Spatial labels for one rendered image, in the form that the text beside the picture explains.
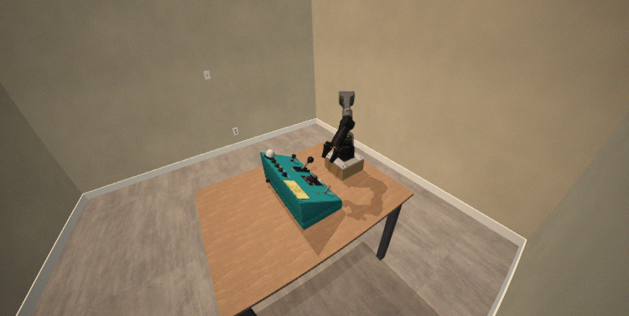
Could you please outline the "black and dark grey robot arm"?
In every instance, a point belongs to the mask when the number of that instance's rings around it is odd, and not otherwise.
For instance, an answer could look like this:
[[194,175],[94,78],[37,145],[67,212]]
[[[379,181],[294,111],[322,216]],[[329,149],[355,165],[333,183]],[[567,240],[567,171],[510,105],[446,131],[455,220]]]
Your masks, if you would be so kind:
[[339,91],[339,103],[342,106],[343,110],[339,129],[337,130],[335,136],[344,140],[340,147],[345,149],[345,151],[342,153],[342,156],[339,157],[339,159],[343,162],[355,157],[355,147],[353,146],[354,135],[352,132],[349,132],[354,128],[353,126],[355,126],[355,122],[352,120],[352,109],[349,108],[350,106],[353,106],[354,100],[354,91]]

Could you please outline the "teal control console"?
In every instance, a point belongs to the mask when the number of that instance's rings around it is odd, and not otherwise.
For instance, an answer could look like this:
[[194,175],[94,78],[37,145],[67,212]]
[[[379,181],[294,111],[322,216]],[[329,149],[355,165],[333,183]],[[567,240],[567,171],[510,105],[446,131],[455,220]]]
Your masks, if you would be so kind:
[[[342,200],[292,157],[274,154],[272,149],[260,153],[266,182],[270,183],[303,230],[311,227],[342,208]],[[326,192],[327,191],[327,192]]]

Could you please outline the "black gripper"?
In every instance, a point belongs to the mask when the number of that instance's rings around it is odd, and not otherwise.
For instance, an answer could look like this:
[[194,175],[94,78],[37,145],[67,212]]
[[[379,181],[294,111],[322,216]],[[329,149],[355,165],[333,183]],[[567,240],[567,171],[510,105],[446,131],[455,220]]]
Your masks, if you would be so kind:
[[323,153],[322,153],[321,157],[325,158],[327,156],[327,154],[329,153],[329,151],[332,148],[334,148],[334,151],[333,151],[332,156],[330,158],[330,162],[333,163],[339,156],[342,155],[342,153],[345,151],[345,149],[340,147],[341,144],[344,142],[343,139],[341,139],[341,138],[339,138],[337,136],[334,136],[331,142],[332,142],[331,144],[334,144],[335,148],[333,147],[333,145],[329,144],[328,141],[326,141],[325,144],[324,144],[324,149],[323,149]]

